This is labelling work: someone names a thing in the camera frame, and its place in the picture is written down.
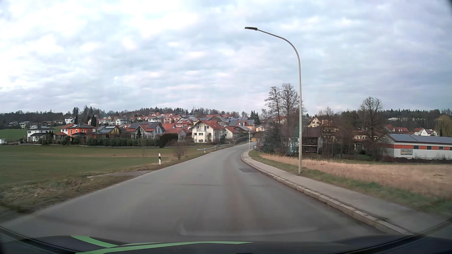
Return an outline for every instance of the cloud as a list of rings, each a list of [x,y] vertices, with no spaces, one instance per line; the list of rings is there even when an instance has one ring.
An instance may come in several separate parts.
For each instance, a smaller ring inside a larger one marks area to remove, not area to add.
[[[309,113],[447,108],[452,12],[434,1],[3,1],[0,109],[264,107],[298,87]]]

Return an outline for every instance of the solar panel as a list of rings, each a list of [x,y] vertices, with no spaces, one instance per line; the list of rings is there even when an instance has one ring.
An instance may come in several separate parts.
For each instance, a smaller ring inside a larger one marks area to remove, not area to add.
[[[452,145],[452,137],[413,135],[413,138],[420,143],[442,143],[442,144],[451,144]]]
[[[412,138],[412,135],[406,135],[406,134],[388,134],[391,138],[393,138],[395,141],[399,142],[417,142],[414,138]]]

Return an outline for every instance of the manhole cover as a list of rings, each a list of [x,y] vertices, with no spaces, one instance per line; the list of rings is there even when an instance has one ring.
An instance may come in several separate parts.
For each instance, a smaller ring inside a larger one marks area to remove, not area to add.
[[[257,171],[255,169],[247,168],[247,169],[239,169],[242,172],[245,173],[256,173]]]

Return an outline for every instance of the street light pole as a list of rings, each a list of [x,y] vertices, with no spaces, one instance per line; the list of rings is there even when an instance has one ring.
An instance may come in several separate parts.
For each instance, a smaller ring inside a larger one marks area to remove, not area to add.
[[[298,51],[295,48],[295,46],[290,41],[288,41],[287,39],[285,39],[285,38],[283,38],[281,36],[278,36],[278,35],[275,35],[275,34],[272,34],[272,33],[266,32],[266,31],[259,30],[259,29],[255,28],[255,27],[245,27],[245,29],[263,32],[263,33],[269,34],[271,36],[280,38],[280,39],[286,41],[287,43],[289,43],[290,46],[292,46],[292,48],[295,50],[295,53],[297,54],[297,58],[298,58],[298,89],[300,90],[300,98],[299,98],[299,100],[300,100],[300,108],[299,108],[299,110],[300,110],[300,116],[299,116],[300,117],[300,121],[298,123],[300,125],[300,134],[299,134],[300,140],[298,142],[298,174],[301,174],[301,154],[302,154],[302,151],[303,151],[303,148],[302,148],[302,145],[301,145],[302,140],[303,140],[303,138],[302,138],[302,132],[303,132],[303,130],[302,130],[302,127],[303,127],[303,111],[302,111],[302,106],[301,106],[301,62],[300,62],[300,55],[298,54]]]

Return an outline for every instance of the curb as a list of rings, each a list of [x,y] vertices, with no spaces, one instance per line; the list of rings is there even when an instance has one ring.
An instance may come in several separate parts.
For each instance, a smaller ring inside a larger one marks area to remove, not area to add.
[[[350,207],[350,206],[348,206],[346,204],[343,204],[340,201],[337,201],[337,200],[332,199],[330,197],[327,197],[327,196],[325,196],[325,195],[323,195],[321,193],[318,193],[318,192],[315,192],[315,191],[313,191],[311,189],[308,189],[308,188],[306,188],[306,187],[304,187],[302,185],[293,183],[293,182],[291,182],[291,181],[289,181],[287,179],[284,179],[282,177],[279,177],[279,176],[276,176],[276,175],[274,175],[272,173],[269,173],[269,172],[267,172],[265,170],[262,170],[262,169],[260,169],[260,168],[258,168],[256,166],[246,162],[245,160],[243,160],[243,154],[240,156],[240,160],[242,160],[245,164],[247,164],[248,166],[252,167],[253,169],[263,173],[264,175],[266,175],[266,176],[268,176],[270,178],[273,178],[276,181],[278,181],[278,182],[280,182],[282,184],[285,184],[285,185],[287,185],[287,186],[289,186],[289,187],[291,187],[291,188],[293,188],[293,189],[295,189],[295,190],[297,190],[297,191],[299,191],[299,192],[301,192],[301,193],[303,193],[305,195],[308,195],[308,196],[310,196],[310,197],[312,197],[314,199],[317,199],[320,202],[322,202],[322,203],[324,203],[324,204],[326,204],[326,205],[328,205],[328,206],[330,206],[330,207],[332,207],[332,208],[334,208],[334,209],[336,209],[336,210],[338,210],[338,211],[340,211],[342,213],[345,213],[348,216],[351,216],[353,219],[355,219],[357,221],[360,221],[360,222],[365,223],[365,224],[367,224],[369,226],[372,226],[372,227],[376,228],[379,231],[382,231],[382,232],[387,233],[387,234],[403,234],[403,235],[412,235],[413,234],[413,233],[409,232],[406,229],[403,229],[401,227],[395,226],[395,225],[393,225],[391,223],[388,223],[386,221],[382,221],[382,220],[380,220],[380,219],[378,219],[378,218],[376,218],[376,217],[374,217],[372,215],[366,214],[363,211],[360,211],[360,210],[355,209],[353,207]]]

